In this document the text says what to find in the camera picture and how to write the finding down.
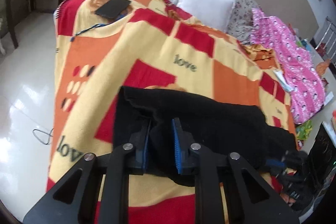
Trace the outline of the right hand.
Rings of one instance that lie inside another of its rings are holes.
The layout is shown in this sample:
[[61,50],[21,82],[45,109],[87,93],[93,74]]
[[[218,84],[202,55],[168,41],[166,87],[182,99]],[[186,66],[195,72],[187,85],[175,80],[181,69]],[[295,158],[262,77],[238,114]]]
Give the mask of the right hand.
[[289,206],[292,206],[296,202],[294,198],[291,198],[286,193],[281,193],[280,196],[285,201],[285,203],[288,204]]

